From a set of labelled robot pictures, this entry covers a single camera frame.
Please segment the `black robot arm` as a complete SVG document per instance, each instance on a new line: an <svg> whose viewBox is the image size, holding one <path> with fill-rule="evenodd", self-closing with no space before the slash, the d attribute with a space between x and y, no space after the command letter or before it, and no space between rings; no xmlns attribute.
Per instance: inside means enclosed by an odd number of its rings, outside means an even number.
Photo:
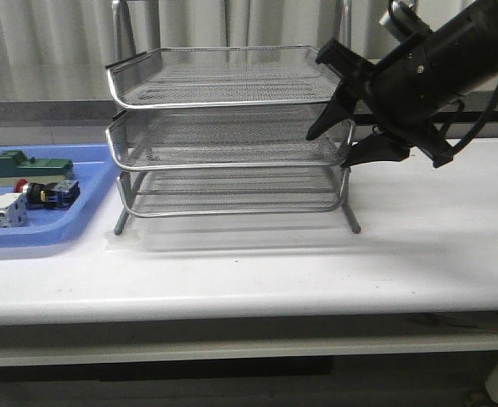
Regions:
<svg viewBox="0 0 498 407"><path fill-rule="evenodd" d="M351 148L345 167L400 162L416 147L439 168L481 132L498 104L497 85L483 113L456 145L446 140L454 120L440 128L432 121L448 104L461 113L465 95L498 77L498 1L475 1L436 31L405 3L391 1L383 23L400 44L377 64L335 39L318 51L316 62L332 68L340 83L306 137L314 140L353 119L362 101L377 127Z"/></svg>

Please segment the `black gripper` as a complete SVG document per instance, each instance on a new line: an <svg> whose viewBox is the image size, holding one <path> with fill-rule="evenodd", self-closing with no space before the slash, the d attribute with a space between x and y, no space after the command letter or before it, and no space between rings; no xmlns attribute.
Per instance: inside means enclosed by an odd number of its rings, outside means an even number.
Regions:
<svg viewBox="0 0 498 407"><path fill-rule="evenodd" d="M340 77L340 82L326 108L309 128L305 139L315 140L341 121L353 120L355 107L360 100L374 114L378 125L376 131L350 149L342 163L343 168L371 162L400 162L410 156L413 147L425 153L435 168L453 160L451 145L431 122L425 120L415 125L403 125L385 111L371 87L377 73L375 64L335 39L328 41L319 50L316 62L331 67Z"/></svg>

